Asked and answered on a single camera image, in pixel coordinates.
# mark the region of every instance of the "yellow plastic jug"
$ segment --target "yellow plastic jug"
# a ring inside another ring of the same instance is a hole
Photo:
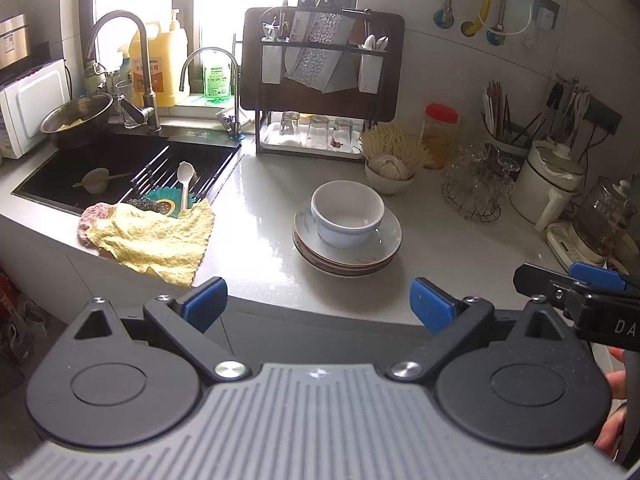
[[[151,68],[151,84],[156,93],[159,107],[177,105],[189,96],[189,83],[185,82],[184,91],[180,92],[180,72],[187,59],[187,33],[180,28],[176,20],[179,10],[171,11],[171,22],[146,23],[146,35],[149,42],[149,64]],[[135,104],[142,106],[142,94],[145,91],[142,75],[142,54],[140,50],[140,33],[136,32],[129,45],[131,59],[131,77],[136,92]]]

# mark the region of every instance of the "gray ribbed panel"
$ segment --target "gray ribbed panel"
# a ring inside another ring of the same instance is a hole
[[[548,455],[484,446],[441,418],[422,388],[389,382],[370,365],[265,365],[252,380],[213,388],[195,418],[156,442],[104,453],[49,442],[10,472],[14,480],[624,476],[587,445]]]

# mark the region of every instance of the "human hand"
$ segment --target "human hand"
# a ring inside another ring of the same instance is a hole
[[[623,351],[620,348],[609,347],[609,353],[621,363],[624,362]],[[611,397],[614,399],[626,399],[626,372],[612,372],[606,376],[607,382],[611,388]],[[622,438],[622,429],[625,425],[626,404],[620,406],[604,423],[598,439],[596,447],[602,452],[614,458],[620,439]]]

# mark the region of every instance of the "white electric pot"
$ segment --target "white electric pot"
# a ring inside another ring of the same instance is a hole
[[[543,231],[558,219],[584,179],[584,168],[572,161],[569,147],[535,141],[511,193],[511,203]]]

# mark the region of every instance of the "garlic bulb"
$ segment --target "garlic bulb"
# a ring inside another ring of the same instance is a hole
[[[409,168],[393,155],[377,155],[369,161],[369,169],[383,178],[389,180],[409,180],[411,172]]]

